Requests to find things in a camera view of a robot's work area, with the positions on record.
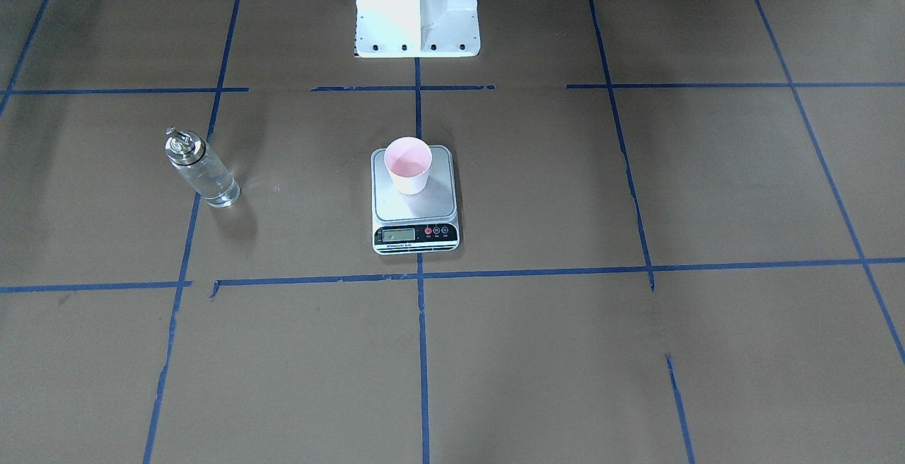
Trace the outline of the clear glass sauce bottle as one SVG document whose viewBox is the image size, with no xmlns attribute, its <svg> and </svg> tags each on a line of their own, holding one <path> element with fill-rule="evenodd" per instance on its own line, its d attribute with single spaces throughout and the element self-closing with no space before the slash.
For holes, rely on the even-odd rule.
<svg viewBox="0 0 905 464">
<path fill-rule="evenodd" d="M 197 133 L 168 127 L 164 151 L 171 166 L 211 207 L 229 207 L 240 196 L 235 177 Z"/>
</svg>

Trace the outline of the white digital kitchen scale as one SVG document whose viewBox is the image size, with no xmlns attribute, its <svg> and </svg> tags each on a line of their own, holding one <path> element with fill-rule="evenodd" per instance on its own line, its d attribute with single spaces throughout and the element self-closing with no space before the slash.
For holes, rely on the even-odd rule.
<svg viewBox="0 0 905 464">
<path fill-rule="evenodd" d="M 453 156 L 442 145 L 430 151 L 426 186 L 414 195 L 395 187 L 387 148 L 371 155 L 372 248 L 379 255 L 452 251 L 461 244 Z"/>
</svg>

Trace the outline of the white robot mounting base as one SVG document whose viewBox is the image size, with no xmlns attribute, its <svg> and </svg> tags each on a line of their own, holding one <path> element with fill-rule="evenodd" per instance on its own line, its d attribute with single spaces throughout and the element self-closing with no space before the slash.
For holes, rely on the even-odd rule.
<svg viewBox="0 0 905 464">
<path fill-rule="evenodd" d="M 354 52 L 361 58 L 479 55 L 477 0 L 356 0 Z"/>
</svg>

